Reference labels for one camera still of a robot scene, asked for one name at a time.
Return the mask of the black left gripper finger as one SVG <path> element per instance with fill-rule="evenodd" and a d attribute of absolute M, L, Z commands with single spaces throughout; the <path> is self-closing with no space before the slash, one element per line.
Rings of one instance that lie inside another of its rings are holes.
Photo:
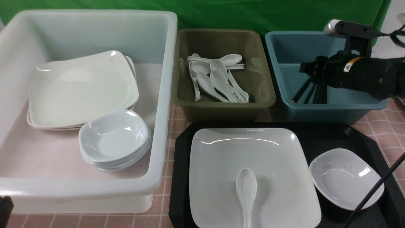
<path fill-rule="evenodd" d="M 6 228 L 9 218 L 14 209 L 14 203 L 10 196 L 0 197 L 0 227 Z"/>

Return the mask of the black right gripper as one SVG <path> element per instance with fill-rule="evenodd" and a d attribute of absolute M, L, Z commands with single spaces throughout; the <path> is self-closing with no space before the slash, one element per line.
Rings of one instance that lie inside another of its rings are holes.
<path fill-rule="evenodd" d="M 347 63 L 358 57 L 356 54 L 345 54 L 338 51 L 331 57 L 317 56 L 313 62 L 302 62 L 299 72 L 309 76 L 315 84 L 326 84 L 333 88 L 357 89 L 355 79 L 345 72 Z"/>

